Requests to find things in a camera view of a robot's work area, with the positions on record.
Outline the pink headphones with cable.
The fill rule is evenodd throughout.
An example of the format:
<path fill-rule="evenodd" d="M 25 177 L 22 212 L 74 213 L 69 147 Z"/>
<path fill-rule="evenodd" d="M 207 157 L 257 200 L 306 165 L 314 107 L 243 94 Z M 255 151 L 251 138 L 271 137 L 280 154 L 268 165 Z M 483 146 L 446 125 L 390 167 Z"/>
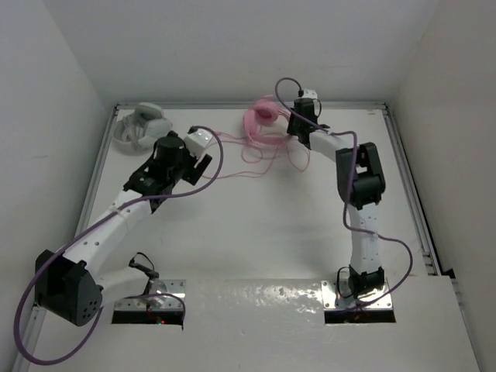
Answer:
<path fill-rule="evenodd" d="M 288 110 L 277 104 L 272 95 L 265 95 L 254 101 L 243 113 L 238 135 L 218 131 L 217 136 L 223 144 L 240 147 L 241 161 L 246 164 L 265 164 L 262 170 L 242 170 L 231 174 L 221 174 L 219 179 L 235 177 L 260 178 L 273 167 L 275 160 L 285 157 L 298 172 L 304 172 L 310 164 L 310 153 L 304 151 L 306 161 L 299 165 L 293 159 L 296 143 L 288 134 L 274 131 L 275 125 L 290 119 Z"/>

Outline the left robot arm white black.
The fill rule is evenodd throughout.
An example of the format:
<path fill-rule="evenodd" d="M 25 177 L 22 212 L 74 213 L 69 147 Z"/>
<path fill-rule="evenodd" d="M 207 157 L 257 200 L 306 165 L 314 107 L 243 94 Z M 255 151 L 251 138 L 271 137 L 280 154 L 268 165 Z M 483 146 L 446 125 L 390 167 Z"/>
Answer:
<path fill-rule="evenodd" d="M 213 139 L 205 127 L 192 127 L 184 138 L 169 132 L 123 185 L 100 219 L 67 248 L 36 259 L 35 303 L 76 326 L 84 326 L 100 308 L 146 292 L 159 275 L 137 263 L 107 274 L 103 263 L 140 221 L 185 181 L 196 185 L 212 158 L 205 150 Z"/>

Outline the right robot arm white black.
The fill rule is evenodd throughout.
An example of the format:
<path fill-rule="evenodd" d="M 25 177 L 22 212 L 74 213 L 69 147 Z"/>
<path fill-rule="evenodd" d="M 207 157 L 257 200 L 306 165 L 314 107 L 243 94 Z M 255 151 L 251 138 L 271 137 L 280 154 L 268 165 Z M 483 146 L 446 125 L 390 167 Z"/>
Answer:
<path fill-rule="evenodd" d="M 337 189 L 344 203 L 343 225 L 352 237 L 351 295 L 359 298 L 382 288 L 385 276 L 379 257 L 377 213 L 385 179 L 376 145 L 359 144 L 354 131 L 337 133 L 319 125 L 312 98 L 297 98 L 290 113 L 288 134 L 336 165 Z"/>

